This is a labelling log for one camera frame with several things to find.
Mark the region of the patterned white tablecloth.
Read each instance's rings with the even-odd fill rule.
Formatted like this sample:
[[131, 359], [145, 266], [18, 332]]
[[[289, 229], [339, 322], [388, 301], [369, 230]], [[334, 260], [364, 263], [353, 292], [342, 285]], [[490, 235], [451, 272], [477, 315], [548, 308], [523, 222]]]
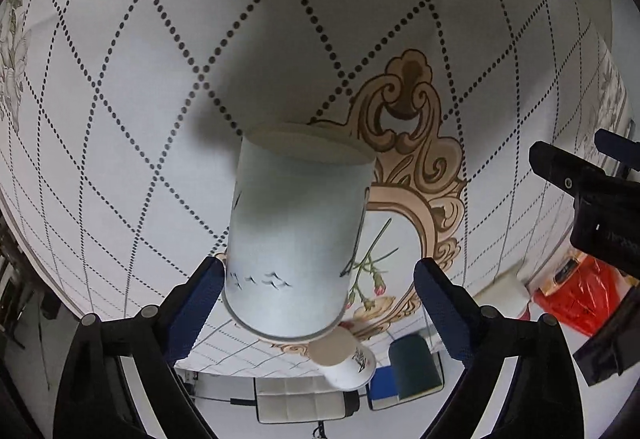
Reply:
[[333, 126], [378, 152], [346, 324], [381, 364], [423, 329], [422, 256], [479, 292], [531, 279], [627, 93], [578, 0], [3, 0], [1, 209], [76, 313], [160, 303], [228, 245], [244, 132]]

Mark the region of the white padded chair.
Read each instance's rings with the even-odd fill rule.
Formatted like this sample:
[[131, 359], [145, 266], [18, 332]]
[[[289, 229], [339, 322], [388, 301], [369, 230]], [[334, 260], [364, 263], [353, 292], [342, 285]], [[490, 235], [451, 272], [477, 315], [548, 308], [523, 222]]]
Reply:
[[360, 409], [357, 390], [338, 390], [321, 376], [256, 378], [254, 394], [257, 419], [264, 425], [339, 421]]

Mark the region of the orange tissue pack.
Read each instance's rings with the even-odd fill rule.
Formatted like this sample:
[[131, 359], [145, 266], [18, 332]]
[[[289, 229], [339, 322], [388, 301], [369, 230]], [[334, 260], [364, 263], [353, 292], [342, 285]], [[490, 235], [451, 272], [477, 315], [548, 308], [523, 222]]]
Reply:
[[539, 290], [550, 296], [557, 292], [578, 270], [587, 255], [582, 251], [567, 251], [555, 269], [540, 284]]

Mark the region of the dark green cup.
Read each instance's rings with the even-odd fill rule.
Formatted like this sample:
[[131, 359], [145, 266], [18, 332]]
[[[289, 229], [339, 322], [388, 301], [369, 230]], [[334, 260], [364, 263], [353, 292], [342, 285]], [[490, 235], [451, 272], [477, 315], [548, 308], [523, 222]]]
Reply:
[[444, 388], [442, 362], [419, 334], [396, 339], [388, 349], [390, 367], [400, 401], [418, 399]]

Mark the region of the white paper cup with calligraphy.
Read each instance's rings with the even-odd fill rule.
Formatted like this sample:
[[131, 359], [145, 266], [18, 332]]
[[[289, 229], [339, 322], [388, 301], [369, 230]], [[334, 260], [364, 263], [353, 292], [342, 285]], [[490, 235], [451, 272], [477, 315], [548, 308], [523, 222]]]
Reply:
[[328, 335], [311, 341], [307, 355], [328, 383], [338, 390], [362, 388], [376, 369], [373, 352], [342, 326], [336, 326]]

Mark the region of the red plastic bag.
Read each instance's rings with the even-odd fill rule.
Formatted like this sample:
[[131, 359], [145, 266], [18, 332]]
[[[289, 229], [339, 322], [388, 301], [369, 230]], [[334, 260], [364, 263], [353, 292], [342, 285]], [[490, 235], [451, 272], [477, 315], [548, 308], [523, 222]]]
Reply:
[[587, 255], [578, 270], [557, 292], [545, 296], [538, 287], [533, 300], [561, 323], [591, 337], [620, 304], [616, 270]]

